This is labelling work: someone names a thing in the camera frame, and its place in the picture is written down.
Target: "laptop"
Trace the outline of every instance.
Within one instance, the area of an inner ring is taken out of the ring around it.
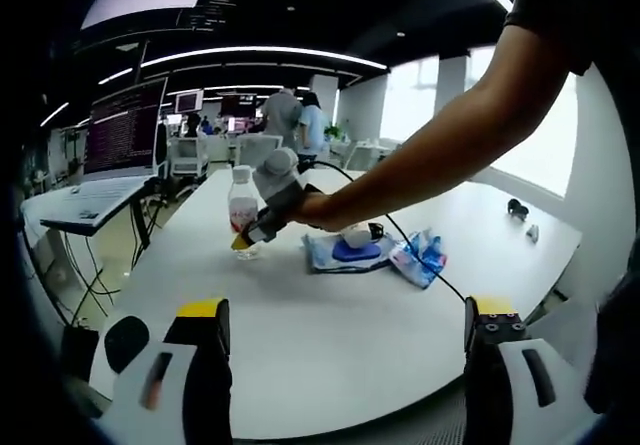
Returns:
[[[64,194],[62,203],[42,225],[93,236],[158,176],[166,161],[166,133],[158,132],[166,83],[148,81],[92,104],[82,183],[53,192]]]

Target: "bottle cap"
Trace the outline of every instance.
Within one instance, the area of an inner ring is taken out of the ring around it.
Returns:
[[[251,179],[251,167],[249,165],[237,165],[232,171],[233,183],[249,183]]]

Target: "hand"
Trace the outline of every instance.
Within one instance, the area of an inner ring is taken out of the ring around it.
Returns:
[[[324,193],[309,193],[304,203],[289,218],[327,232],[338,232],[349,224],[343,224],[343,219],[331,210],[329,199],[330,196]]]

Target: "wrist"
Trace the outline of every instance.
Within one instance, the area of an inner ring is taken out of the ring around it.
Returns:
[[[323,207],[323,215],[326,223],[331,224],[330,231],[340,231],[358,222],[357,218],[349,216],[348,208],[341,200],[340,195],[331,194],[327,197]]]

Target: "plastic bag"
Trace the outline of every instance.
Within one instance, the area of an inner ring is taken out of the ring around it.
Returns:
[[[414,252],[405,241],[391,250],[389,259],[411,283],[424,290],[435,280],[436,273],[440,273],[447,264],[447,255],[442,248],[442,238],[433,235],[431,229],[427,228],[409,235],[409,242],[429,267],[425,267],[416,259]]]

